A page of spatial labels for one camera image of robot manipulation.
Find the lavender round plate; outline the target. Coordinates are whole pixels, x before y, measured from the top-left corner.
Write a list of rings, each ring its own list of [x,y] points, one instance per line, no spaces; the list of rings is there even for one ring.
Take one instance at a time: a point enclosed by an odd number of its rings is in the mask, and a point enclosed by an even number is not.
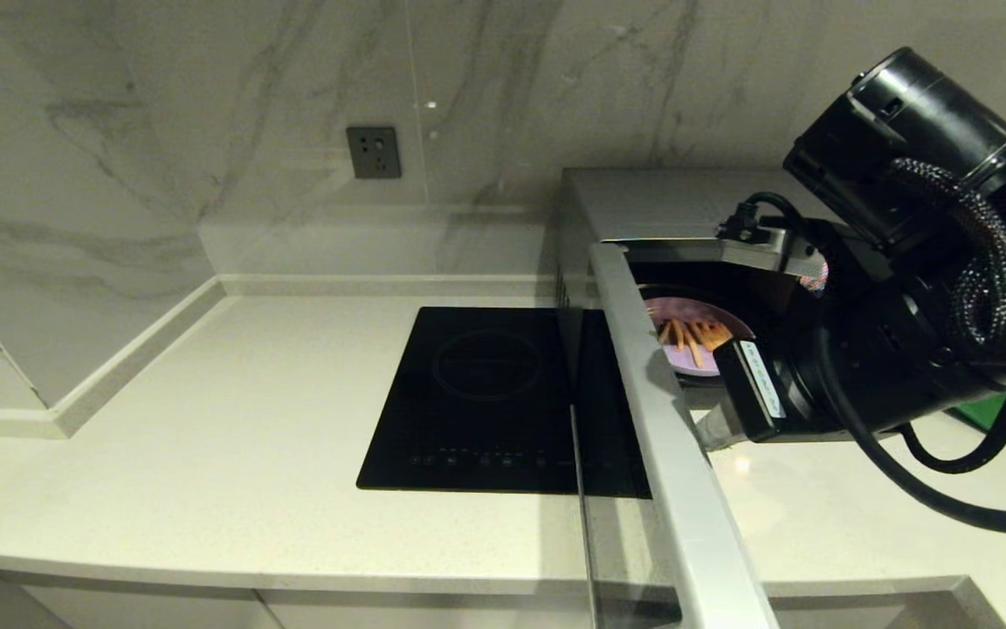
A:
[[[699,301],[684,297],[656,297],[645,300],[645,306],[647,310],[648,317],[650,317],[651,322],[653,322],[653,327],[655,328],[655,334],[658,338],[659,328],[664,322],[671,319],[676,319],[682,322],[683,330],[686,331],[686,325],[691,328],[694,333],[692,322],[694,321],[719,321],[723,325],[727,326],[732,333],[732,338],[734,337],[754,337],[754,331],[749,327],[742,319],[737,317],[737,315],[731,314],[730,311],[722,309],[709,302]],[[706,350],[701,342],[698,344],[701,348],[701,355],[704,362],[704,367],[702,370],[696,370],[693,365],[690,350],[685,346],[683,351],[676,350],[676,342],[671,330],[670,338],[668,338],[667,345],[660,345],[663,354],[665,355],[668,365],[672,367],[675,374],[687,377],[696,378],[712,378],[720,374],[718,366],[713,358],[713,351],[710,353]]]

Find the dark glass microwave door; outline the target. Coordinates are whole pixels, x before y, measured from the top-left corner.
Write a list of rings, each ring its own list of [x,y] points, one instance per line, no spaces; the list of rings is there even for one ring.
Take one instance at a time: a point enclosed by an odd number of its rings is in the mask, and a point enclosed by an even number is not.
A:
[[[779,629],[623,248],[592,245],[580,286],[606,323],[612,387],[651,491],[647,501],[580,494],[595,629]]]

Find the black induction cooktop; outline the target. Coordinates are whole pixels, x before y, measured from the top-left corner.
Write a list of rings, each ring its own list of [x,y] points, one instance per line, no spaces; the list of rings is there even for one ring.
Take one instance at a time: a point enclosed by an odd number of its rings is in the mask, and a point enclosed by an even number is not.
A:
[[[575,494],[570,410],[555,310],[423,307],[355,484]]]

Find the white base cabinet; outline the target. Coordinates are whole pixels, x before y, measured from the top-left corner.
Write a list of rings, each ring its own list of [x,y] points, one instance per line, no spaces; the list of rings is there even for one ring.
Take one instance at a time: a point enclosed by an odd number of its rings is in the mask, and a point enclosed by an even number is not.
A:
[[[779,629],[1006,629],[969,577],[770,583]],[[260,591],[0,572],[0,629],[679,629],[674,590]]]

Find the grey single wall socket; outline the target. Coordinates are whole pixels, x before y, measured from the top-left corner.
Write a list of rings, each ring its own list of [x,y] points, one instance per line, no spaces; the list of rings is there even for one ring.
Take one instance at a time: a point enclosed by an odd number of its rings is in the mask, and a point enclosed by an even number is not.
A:
[[[396,129],[348,127],[348,152],[353,176],[360,180],[400,179],[403,176]]]

